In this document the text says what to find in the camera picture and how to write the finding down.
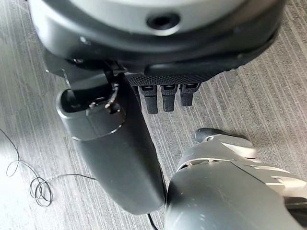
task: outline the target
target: thin wire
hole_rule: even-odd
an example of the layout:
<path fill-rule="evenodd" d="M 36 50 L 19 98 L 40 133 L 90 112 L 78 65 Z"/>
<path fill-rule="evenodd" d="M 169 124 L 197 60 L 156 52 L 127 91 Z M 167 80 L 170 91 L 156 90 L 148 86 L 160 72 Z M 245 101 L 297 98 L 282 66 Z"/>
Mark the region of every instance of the thin wire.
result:
<path fill-rule="evenodd" d="M 147 214 L 147 217 L 148 217 L 148 219 L 149 219 L 149 222 L 150 222 L 152 228 L 153 228 L 154 230 L 158 230 L 158 228 L 155 226 L 155 224 L 154 224 L 154 222 L 153 222 L 153 219 L 152 219 L 152 216 L 150 215 L 150 213 Z"/>
<path fill-rule="evenodd" d="M 19 153 L 16 145 L 14 144 L 14 142 L 11 140 L 11 138 L 1 128 L 0 128 L 0 131 L 4 134 L 4 136 L 7 138 L 7 140 L 14 147 L 14 149 L 16 151 L 16 156 L 17 156 L 17 160 L 12 161 L 8 165 L 8 167 L 6 169 L 6 176 L 12 177 L 16 173 L 19 164 L 21 164 L 21 165 L 27 167 L 28 169 L 30 169 L 32 171 L 32 173 L 34 174 L 34 179 L 30 182 L 29 194 L 36 201 L 36 203 L 39 206 L 48 207 L 52 203 L 53 194 L 52 194 L 52 190 L 51 190 L 51 187 L 50 187 L 50 183 L 48 181 L 51 181 L 53 179 L 63 177 L 63 176 L 80 176 L 80 177 L 85 177 L 85 178 L 90 179 L 90 180 L 96 180 L 93 177 L 82 175 L 82 174 L 79 174 L 79 173 L 61 174 L 61 175 L 57 175 L 57 176 L 54 176 L 54 177 L 51 177 L 51 178 L 48 178 L 48 179 L 45 180 L 44 178 L 39 176 L 39 174 L 35 171 L 35 169 L 30 164 L 28 164 L 27 162 L 20 159 L 20 153 Z M 14 163 L 16 163 L 16 167 L 14 168 L 13 172 L 11 174 L 9 174 L 9 169 L 11 168 L 11 166 Z"/>

